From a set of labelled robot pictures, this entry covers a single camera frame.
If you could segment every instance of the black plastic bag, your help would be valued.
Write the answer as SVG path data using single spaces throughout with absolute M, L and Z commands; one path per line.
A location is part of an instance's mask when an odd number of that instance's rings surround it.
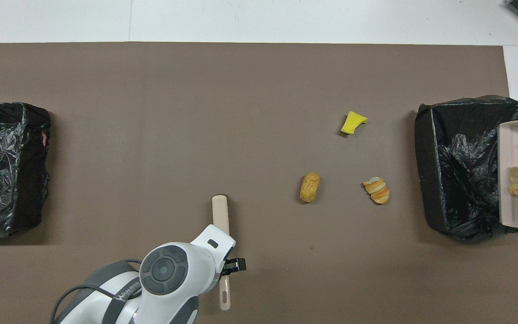
M 415 154 L 425 218 L 462 241 L 518 232 L 499 222 L 498 126 L 518 121 L 518 102 L 501 96 L 422 104 Z
M 50 127 L 45 109 L 0 103 L 0 236 L 41 223 Z

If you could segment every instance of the potato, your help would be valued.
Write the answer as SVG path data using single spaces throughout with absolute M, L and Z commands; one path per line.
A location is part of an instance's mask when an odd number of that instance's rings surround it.
M 299 194 L 301 200 L 305 203 L 314 201 L 320 183 L 321 176 L 318 173 L 310 172 L 306 174 L 305 178 L 302 179 L 301 192 Z

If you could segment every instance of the white table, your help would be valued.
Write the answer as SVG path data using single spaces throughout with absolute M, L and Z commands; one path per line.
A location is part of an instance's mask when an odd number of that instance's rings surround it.
M 502 45 L 518 100 L 503 0 L 0 0 L 0 43 L 48 41 Z

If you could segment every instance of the round button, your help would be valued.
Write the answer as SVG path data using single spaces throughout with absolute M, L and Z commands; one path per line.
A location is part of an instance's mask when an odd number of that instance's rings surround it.
M 153 277 L 158 281 L 165 281 L 171 278 L 175 272 L 175 265 L 169 258 L 158 260 L 153 265 Z

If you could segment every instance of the brown paper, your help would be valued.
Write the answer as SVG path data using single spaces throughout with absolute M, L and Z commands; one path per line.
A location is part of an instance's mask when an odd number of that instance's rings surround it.
M 429 229 L 414 157 L 421 103 L 490 94 L 508 95 L 501 47 L 0 44 L 0 102 L 53 122 L 43 222 L 0 239 L 0 323 L 44 323 L 103 263 L 191 241 L 216 194 L 248 270 L 197 323 L 518 322 L 518 234 Z M 342 135 L 351 110 L 369 120 Z

